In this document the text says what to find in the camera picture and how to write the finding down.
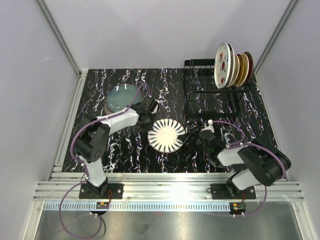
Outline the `cream plate with black sprig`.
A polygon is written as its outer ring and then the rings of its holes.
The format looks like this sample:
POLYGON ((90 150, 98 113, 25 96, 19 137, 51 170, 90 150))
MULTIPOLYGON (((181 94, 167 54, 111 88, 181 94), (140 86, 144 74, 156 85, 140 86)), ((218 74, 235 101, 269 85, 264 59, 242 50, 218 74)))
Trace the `cream plate with black sprig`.
POLYGON ((241 85, 244 86, 245 84, 245 80, 248 76, 248 72, 249 72, 249 60, 248 57, 243 53, 241 54, 242 58, 243 58, 243 63, 244 63, 244 75, 243 75, 243 80, 241 85))

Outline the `blue glazed plate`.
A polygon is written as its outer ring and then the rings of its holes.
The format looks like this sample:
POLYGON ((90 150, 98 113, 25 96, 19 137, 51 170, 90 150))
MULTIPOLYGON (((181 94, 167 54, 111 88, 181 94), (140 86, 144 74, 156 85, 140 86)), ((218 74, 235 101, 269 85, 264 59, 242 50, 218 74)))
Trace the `blue glazed plate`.
POLYGON ((106 96, 106 101, 121 103, 125 108, 132 102, 138 87, 132 84, 120 84, 114 87, 106 96))

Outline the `amber patterned glass plate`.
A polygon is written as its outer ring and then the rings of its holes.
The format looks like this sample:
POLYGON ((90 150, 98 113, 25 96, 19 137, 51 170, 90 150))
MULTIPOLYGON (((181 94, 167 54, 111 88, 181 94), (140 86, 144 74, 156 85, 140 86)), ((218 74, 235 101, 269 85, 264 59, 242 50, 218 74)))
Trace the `amber patterned glass plate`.
POLYGON ((242 81, 243 81, 244 72, 245 72, 242 54, 238 54, 238 57, 239 57, 239 62, 240 62, 240 71, 239 71, 239 75, 238 75, 236 83, 235 83, 236 87, 242 86, 242 81))

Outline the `dark green rimmed plate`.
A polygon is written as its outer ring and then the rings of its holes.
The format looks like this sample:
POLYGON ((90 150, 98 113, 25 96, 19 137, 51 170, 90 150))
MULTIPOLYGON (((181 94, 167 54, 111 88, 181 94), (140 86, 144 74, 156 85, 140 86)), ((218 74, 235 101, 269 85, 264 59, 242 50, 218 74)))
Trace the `dark green rimmed plate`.
POLYGON ((231 86, 231 81, 233 79, 233 76, 234 76, 234 72, 235 72, 235 52, 234 52, 234 49, 232 47, 231 44, 227 43, 227 46, 230 50, 230 73, 229 73, 229 78, 228 78, 228 82, 227 82, 227 87, 230 87, 231 86))

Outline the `black white striped plate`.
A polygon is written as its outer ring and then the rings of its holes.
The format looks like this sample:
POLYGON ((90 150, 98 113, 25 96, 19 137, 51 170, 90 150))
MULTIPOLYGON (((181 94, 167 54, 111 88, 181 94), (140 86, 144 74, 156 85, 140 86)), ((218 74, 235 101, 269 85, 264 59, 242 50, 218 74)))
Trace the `black white striped plate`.
POLYGON ((154 122, 152 129, 147 133, 147 139, 155 151, 169 154, 183 146, 183 141, 178 137, 185 133, 185 128, 178 121, 164 118, 154 122))

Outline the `red floral plate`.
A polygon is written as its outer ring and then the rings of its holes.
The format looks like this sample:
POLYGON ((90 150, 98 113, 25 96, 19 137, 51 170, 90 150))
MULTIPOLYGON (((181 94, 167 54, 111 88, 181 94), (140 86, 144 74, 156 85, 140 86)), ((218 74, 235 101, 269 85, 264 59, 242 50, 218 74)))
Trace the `red floral plate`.
POLYGON ((254 60, 253 60, 253 57, 251 55, 250 52, 246 51, 244 52, 244 54, 248 57, 248 61, 249 61, 249 65, 248 65, 248 75, 247 75, 247 78, 245 80, 245 84, 247 84, 251 77, 252 77, 252 74, 253 74, 253 70, 254 70, 254 60))

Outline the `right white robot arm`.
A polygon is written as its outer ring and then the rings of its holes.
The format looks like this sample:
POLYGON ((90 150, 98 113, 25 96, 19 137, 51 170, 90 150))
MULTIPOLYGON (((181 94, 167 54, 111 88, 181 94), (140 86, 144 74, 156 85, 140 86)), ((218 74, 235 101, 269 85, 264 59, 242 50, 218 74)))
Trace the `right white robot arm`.
POLYGON ((277 148, 257 137, 245 145, 226 147, 219 133, 209 127, 178 136, 180 142, 192 150, 206 155, 215 168, 232 167, 235 173, 225 183, 212 183, 207 189, 214 200, 255 199, 254 187, 270 187, 282 179, 292 166, 290 159, 277 148))

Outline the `white watermelon pattern plate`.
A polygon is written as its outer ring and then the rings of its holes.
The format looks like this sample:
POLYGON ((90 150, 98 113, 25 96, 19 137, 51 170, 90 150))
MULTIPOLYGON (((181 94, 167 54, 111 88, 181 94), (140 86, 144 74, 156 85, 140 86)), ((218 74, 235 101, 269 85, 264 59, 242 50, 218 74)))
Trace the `white watermelon pattern plate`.
POLYGON ((231 51, 227 43, 223 42, 219 45, 214 64, 214 81, 218 89, 223 89, 230 77, 230 58, 231 51))

